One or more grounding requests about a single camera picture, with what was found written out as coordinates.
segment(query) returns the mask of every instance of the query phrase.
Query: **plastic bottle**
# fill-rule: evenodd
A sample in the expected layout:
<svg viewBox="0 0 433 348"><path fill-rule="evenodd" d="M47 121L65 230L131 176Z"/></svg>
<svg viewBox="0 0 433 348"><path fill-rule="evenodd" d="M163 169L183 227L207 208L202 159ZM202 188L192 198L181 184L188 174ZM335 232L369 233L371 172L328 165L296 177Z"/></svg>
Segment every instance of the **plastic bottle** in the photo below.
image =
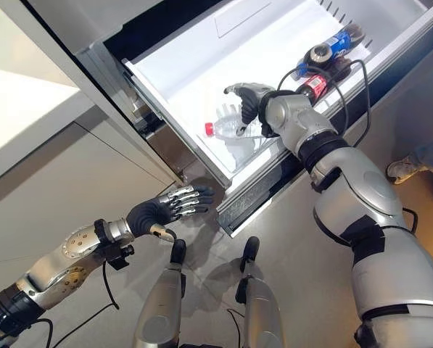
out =
<svg viewBox="0 0 433 348"><path fill-rule="evenodd" d="M226 116L214 123L205 123L205 132L207 136L214 136L219 139L242 139L242 138L264 138L261 134L261 123L258 120L252 121L245 132L238 136L237 129L242 121L234 116Z"/></svg>
<svg viewBox="0 0 433 348"><path fill-rule="evenodd" d="M311 105L316 104L318 99L326 93L327 80L321 75L314 75L308 78L296 91L296 94L303 94L310 100Z"/></svg>
<svg viewBox="0 0 433 348"><path fill-rule="evenodd" d="M305 69L298 70L297 76L302 77L317 74L317 72L307 70L306 67L308 65L327 70L335 59L349 53L363 39L364 33L359 25L350 23L344 26L337 34L306 52L303 60L298 64L298 67L304 67Z"/></svg>

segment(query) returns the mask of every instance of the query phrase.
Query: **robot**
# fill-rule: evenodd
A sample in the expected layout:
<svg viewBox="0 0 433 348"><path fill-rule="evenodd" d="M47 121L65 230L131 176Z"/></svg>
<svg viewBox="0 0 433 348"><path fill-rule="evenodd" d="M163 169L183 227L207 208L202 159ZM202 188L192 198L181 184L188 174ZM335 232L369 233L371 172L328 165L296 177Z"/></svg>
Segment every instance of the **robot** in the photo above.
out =
<svg viewBox="0 0 433 348"><path fill-rule="evenodd" d="M353 294L362 321L356 342L362 348L433 347L433 258L408 230L402 204L375 164L349 146L302 94L258 83L237 83L224 92L242 99L244 124L258 116L263 134L279 135L303 163L312 187L321 194L313 210L318 227L351 248ZM139 316L134 346L177 347L185 243L164 226L204 212L210 196L208 188L189 186L139 204L125 220L98 220L71 234L0 292L0 347L9 346L34 319L72 294L105 260L124 267L125 257L133 252L130 243L144 234L174 245L170 264ZM247 242L236 295L247 308L244 347L284 348L276 298L255 271L258 245L256 238Z"/></svg>

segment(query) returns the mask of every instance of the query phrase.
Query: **refrigerator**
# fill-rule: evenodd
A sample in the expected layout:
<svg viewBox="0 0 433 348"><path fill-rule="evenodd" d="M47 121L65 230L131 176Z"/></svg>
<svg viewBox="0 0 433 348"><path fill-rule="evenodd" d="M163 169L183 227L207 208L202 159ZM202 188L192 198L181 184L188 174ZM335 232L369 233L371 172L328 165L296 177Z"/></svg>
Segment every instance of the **refrigerator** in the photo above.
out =
<svg viewBox="0 0 433 348"><path fill-rule="evenodd" d="M256 82L276 87L312 46L348 23L366 34L346 57L366 63L375 104L433 49L433 1L424 0L22 0L105 99L130 121L147 104L224 188L218 222L235 236L302 172L280 138L225 141L215 122L240 104L223 89ZM9 0L0 5L18 22ZM283 89L305 79L288 77ZM350 124L365 113L363 72L339 87ZM315 106L340 128L343 109L330 90Z"/></svg>

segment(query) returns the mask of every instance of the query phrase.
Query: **cable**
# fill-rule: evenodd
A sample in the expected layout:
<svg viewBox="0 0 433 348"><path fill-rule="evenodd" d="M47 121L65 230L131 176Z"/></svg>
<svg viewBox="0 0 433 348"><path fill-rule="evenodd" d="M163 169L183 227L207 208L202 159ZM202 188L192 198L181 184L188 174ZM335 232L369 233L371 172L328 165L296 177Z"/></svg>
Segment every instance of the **cable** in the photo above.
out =
<svg viewBox="0 0 433 348"><path fill-rule="evenodd" d="M73 330L71 330L66 335L64 335L60 340L58 340L58 342L52 348L58 347L58 345L60 343L62 343L66 338L68 338L71 334L73 334L74 332L76 332L79 328L82 328L85 324L87 324L90 320L94 319L98 314L100 314L101 312L103 312L104 310L106 310L108 307L114 306L117 310L120 309L120 306L118 305L118 303L116 303L115 299L113 298L113 294L112 294L112 292L110 290L110 285L108 284L108 279L107 279L107 270L106 270L106 268L107 268L107 262L104 261L103 265L102 265L102 276L103 276L103 281L104 281L104 284L105 284L105 288L107 289L108 297L110 298L111 303L107 304L105 307L103 307L102 309L100 309L99 311L97 311L91 317L89 317L88 319L86 319L85 321L83 321L81 324L79 324L78 326L76 326Z"/></svg>
<svg viewBox="0 0 433 348"><path fill-rule="evenodd" d="M118 303L116 303L115 299L113 298L112 291L110 290L110 285L108 284L107 279L107 261L103 262L102 265L102 276L103 276L103 282L105 284L105 288L107 289L108 297L110 298L111 304L115 306L117 310L120 310L120 306Z"/></svg>
<svg viewBox="0 0 433 348"><path fill-rule="evenodd" d="M411 234L416 234L416 229L418 228L418 213L415 212L414 210L411 210L409 208L405 208L403 207L403 211L404 212L409 212L410 214L412 214L413 216L413 225L411 226Z"/></svg>
<svg viewBox="0 0 433 348"><path fill-rule="evenodd" d="M330 81L328 81L328 84L329 84L329 82L332 83L332 81L335 82L334 79L339 74L343 73L345 71L345 69L347 69L347 68L349 68L352 65L357 64L357 63L359 65L361 65L361 68L363 69L364 87L365 87L365 94L366 94L366 128L365 128L363 134L361 134L360 138L358 138L358 140L353 144L353 147L357 147L360 144L360 142L364 139L366 134L368 134L369 129L371 128L371 96L369 93L369 79L368 79L368 71L366 70L366 64L361 59L353 60L353 61L347 63L341 70L339 70L334 76L331 77Z"/></svg>
<svg viewBox="0 0 433 348"><path fill-rule="evenodd" d="M49 324L49 335L47 337L47 343L46 343L46 348L50 348L50 343L51 343L51 336L54 333L54 324L52 323L52 321L50 319L47 318L40 318L40 319L36 319L34 321L31 321L28 324L28 327L26 327L26 329L30 328L32 325L37 324L37 323L47 323ZM17 330L13 330L10 331L9 333L4 334L2 337L0 337L0 341L4 340L5 338L7 338L8 336L11 336L14 332L17 332Z"/></svg>
<svg viewBox="0 0 433 348"><path fill-rule="evenodd" d="M58 340L58 342L52 347L58 347L60 343L62 343L65 339L67 339L71 334L73 334L75 331L77 331L79 328L82 328L85 324L87 324L90 320L94 319L98 314L100 314L101 312L103 312L104 310L106 310L108 307L114 306L113 303L107 304L105 307L103 307L101 310L99 310L98 312L96 312L95 314L93 314L90 318L86 319L85 321L83 321L81 324L79 324L78 326L76 326L73 330L71 330L70 332L68 332L66 335L64 335L61 339Z"/></svg>
<svg viewBox="0 0 433 348"><path fill-rule="evenodd" d="M240 313L240 312L237 312L236 310L233 310L232 308L228 308L227 311L228 311L228 312L234 312L234 313L236 313L237 315L240 315L241 317L245 318L245 315L243 315L243 314Z"/></svg>
<svg viewBox="0 0 433 348"><path fill-rule="evenodd" d="M386 230L386 229L388 229L388 228L396 228L396 229L398 229L398 230L402 230L402 231L405 231L405 232L411 233L410 230L408 230L407 228L402 227L402 226L389 225L389 226L381 227L382 230Z"/></svg>
<svg viewBox="0 0 433 348"><path fill-rule="evenodd" d="M295 73L295 72L297 72L298 70L311 70L311 71L314 71L314 72L316 72L316 73L320 73L320 74L322 74L322 76L323 77L325 77L326 79L328 79L328 81L327 81L327 84L326 84L326 87L327 87L327 85L329 85L329 84L332 84L333 85L333 87L336 89L336 91L337 91L337 93L339 94L339 96L340 96L340 99L342 100L342 106L343 106L343 108L344 108L344 114L345 114L345 117L344 117L344 127L343 127L343 129L342 129L342 131L340 132L340 136L343 136L344 134L345 134L345 131L347 130L347 128L348 128L348 123L349 123L349 119L350 119L350 116L349 116L349 113L348 113L348 107L347 107L347 102L345 101L345 97L344 97L344 95L342 94L342 92L340 91L340 88L339 88L339 85L337 85L337 82L335 82L335 80L333 80L333 78L331 78L331 76L330 76L330 74L327 72L327 71L325 71L325 70L322 70L322 69L320 69L319 67L311 67L311 66L306 66L306 67L295 67L295 68L293 68L292 70L290 70L288 73L286 73L283 77L282 77L282 79L281 79L281 81L279 82L279 84L278 84L278 86L277 86L277 91L279 91L280 89L281 89L281 87L282 87L282 83L284 83L284 81L292 74L292 73Z"/></svg>
<svg viewBox="0 0 433 348"><path fill-rule="evenodd" d="M234 324L236 324L236 328L237 328L237 337L238 337L238 339L237 339L237 348L241 348L240 347L240 328L239 328L239 324L237 323L237 320L236 320L236 317L234 317L234 314L232 314L232 311L231 311L231 309L230 308L227 308L226 309L227 311L228 311L228 313L231 315L231 317L232 317L232 320L234 321Z"/></svg>

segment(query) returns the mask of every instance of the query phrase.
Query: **white cabinet door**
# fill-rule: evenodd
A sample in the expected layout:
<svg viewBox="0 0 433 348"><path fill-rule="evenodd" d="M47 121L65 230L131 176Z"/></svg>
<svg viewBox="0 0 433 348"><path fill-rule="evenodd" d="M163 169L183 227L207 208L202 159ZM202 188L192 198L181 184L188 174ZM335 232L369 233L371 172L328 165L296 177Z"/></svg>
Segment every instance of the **white cabinet door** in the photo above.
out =
<svg viewBox="0 0 433 348"><path fill-rule="evenodd" d="M0 290L76 228L124 217L165 184L73 123L0 178Z"/></svg>

